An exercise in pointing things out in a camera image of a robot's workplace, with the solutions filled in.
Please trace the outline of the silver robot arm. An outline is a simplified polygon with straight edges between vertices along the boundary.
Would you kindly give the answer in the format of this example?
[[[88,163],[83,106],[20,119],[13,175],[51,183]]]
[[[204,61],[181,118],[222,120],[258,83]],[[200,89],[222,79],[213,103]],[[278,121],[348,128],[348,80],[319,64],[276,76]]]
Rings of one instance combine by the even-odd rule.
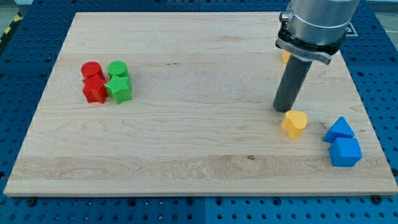
[[[275,46],[303,61],[330,64],[359,0],[291,0],[279,15]]]

